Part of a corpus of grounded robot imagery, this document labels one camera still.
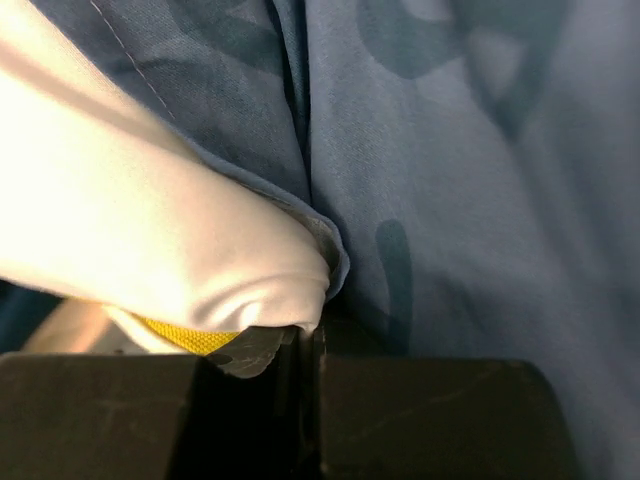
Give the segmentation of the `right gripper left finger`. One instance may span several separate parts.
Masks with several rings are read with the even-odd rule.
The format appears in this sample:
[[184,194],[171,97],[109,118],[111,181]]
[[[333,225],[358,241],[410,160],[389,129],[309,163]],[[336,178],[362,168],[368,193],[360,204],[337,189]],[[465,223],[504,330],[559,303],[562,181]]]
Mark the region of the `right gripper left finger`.
[[206,355],[5,354],[5,479],[277,479],[298,335],[252,328]]

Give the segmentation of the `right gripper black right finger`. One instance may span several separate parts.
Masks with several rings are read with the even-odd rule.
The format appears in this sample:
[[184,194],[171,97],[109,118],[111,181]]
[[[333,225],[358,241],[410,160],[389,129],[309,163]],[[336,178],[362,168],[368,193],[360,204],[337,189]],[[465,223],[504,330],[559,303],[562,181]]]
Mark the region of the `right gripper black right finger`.
[[311,343],[319,479],[577,479],[541,372],[516,360],[388,355],[327,319]]

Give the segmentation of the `white pillow yellow trim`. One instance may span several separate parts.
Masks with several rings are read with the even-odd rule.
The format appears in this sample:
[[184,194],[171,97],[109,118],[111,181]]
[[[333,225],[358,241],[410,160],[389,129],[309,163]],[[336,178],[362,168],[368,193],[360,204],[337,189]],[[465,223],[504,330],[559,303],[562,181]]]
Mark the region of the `white pillow yellow trim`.
[[1,275],[63,299],[29,353],[310,333],[330,284],[306,226],[206,168],[27,1],[1,5]]

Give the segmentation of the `blue cartoon print pillowcase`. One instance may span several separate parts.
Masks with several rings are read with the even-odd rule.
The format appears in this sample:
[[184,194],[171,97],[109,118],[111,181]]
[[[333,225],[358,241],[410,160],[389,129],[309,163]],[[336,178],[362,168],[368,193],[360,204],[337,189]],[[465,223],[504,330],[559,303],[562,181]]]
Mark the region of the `blue cartoon print pillowcase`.
[[582,477],[638,477],[637,2],[27,2],[311,231],[324,306],[535,365]]

